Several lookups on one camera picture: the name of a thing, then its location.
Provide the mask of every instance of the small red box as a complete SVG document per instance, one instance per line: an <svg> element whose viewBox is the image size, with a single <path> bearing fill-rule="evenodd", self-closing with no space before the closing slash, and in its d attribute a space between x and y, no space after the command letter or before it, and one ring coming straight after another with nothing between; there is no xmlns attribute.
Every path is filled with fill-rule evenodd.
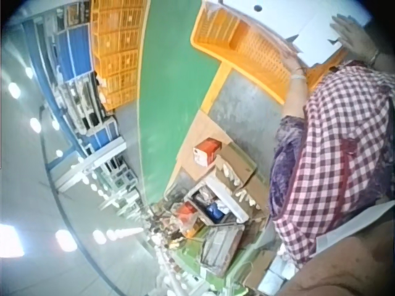
<svg viewBox="0 0 395 296"><path fill-rule="evenodd" d="M200 144L193 147L194 161L202 167L209 166L215 159L217 152L221 149L222 143L213 138L207 138Z"/></svg>

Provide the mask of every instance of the purple patterned sleeve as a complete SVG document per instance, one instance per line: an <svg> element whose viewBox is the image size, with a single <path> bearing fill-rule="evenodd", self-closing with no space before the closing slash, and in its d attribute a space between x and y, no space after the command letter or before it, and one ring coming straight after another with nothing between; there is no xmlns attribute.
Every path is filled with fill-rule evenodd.
<svg viewBox="0 0 395 296"><path fill-rule="evenodd" d="M277 130L278 144L270 170L269 207L273 218L281 212L289 180L301 148L304 125L304 119L286 116L281 119Z"/></svg>

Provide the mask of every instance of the orange plastic crate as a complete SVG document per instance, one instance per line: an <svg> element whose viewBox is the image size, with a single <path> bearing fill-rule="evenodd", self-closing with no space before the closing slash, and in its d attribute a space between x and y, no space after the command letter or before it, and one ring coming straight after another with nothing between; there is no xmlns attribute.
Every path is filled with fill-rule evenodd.
<svg viewBox="0 0 395 296"><path fill-rule="evenodd" d="M93 54L97 57L104 57L122 51L137 49L140 42L139 36L140 29L93 34Z"/></svg>
<svg viewBox="0 0 395 296"><path fill-rule="evenodd" d="M104 11L122 7L143 7L145 0L92 0L92 11Z"/></svg>
<svg viewBox="0 0 395 296"><path fill-rule="evenodd" d="M143 21L143 13L144 10L141 7L92 12L92 33L139 28Z"/></svg>
<svg viewBox="0 0 395 296"><path fill-rule="evenodd" d="M113 94L108 94L106 88L100 88L100 92L105 97L106 102L102 103L107 111L113 110L117 107L133 102L137 99L137 87L133 86Z"/></svg>
<svg viewBox="0 0 395 296"><path fill-rule="evenodd" d="M136 69L138 66L138 50L123 51L106 57L93 56L94 69L101 78L107 78L120 72Z"/></svg>
<svg viewBox="0 0 395 296"><path fill-rule="evenodd" d="M284 104L289 85L289 72L281 63L277 48L248 24L220 9L210 15L202 5L191 35L195 48L230 64L258 84L277 102ZM307 83L312 90L332 66L346 56L340 50L326 64L308 69Z"/></svg>
<svg viewBox="0 0 395 296"><path fill-rule="evenodd" d="M110 76L105 79L106 94L116 93L125 88L136 86L137 69Z"/></svg>

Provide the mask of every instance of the checkered shirt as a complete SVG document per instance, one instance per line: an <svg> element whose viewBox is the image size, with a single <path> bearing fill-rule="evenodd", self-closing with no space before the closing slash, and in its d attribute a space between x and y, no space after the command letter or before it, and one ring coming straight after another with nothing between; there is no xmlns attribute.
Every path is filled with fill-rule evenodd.
<svg viewBox="0 0 395 296"><path fill-rule="evenodd" d="M360 65L328 74L306 103L307 129L274 222L294 262L315 252L318 236L364 205L359 199L383 147L395 76Z"/></svg>

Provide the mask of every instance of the hand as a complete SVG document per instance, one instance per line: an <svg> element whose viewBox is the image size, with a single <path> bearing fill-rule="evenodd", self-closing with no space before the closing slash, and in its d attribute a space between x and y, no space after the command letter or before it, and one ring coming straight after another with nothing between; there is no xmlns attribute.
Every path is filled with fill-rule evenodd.
<svg viewBox="0 0 395 296"><path fill-rule="evenodd" d="M297 58L297 55L295 53L280 51L280 57L284 67L291 74L304 75L302 66L300 65L299 59Z"/></svg>
<svg viewBox="0 0 395 296"><path fill-rule="evenodd" d="M332 19L335 23L331 23L330 26L340 35L339 42L364 62L369 63L375 56L377 48L364 28L352 17L338 14Z"/></svg>

